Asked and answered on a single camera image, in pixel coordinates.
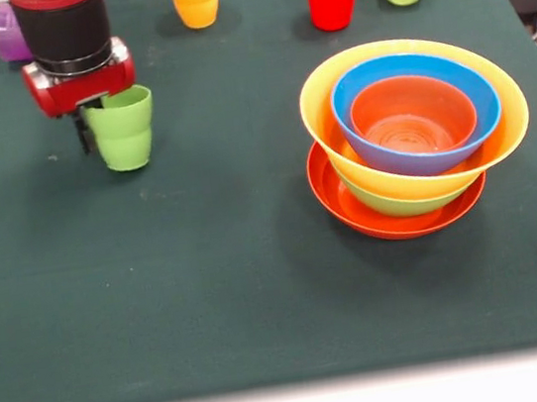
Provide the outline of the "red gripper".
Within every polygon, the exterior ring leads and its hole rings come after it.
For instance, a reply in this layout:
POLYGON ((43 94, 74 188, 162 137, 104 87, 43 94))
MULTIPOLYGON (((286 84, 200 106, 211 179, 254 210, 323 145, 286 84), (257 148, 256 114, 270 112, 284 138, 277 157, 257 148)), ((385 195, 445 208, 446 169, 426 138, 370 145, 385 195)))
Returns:
POLYGON ((85 154, 94 149, 93 133, 79 107, 105 95, 115 95, 136 81, 134 61, 126 44, 111 40, 112 55, 96 70, 74 76, 58 77, 43 72, 35 63, 21 68, 22 79, 46 116, 56 118, 72 113, 73 126, 85 154))

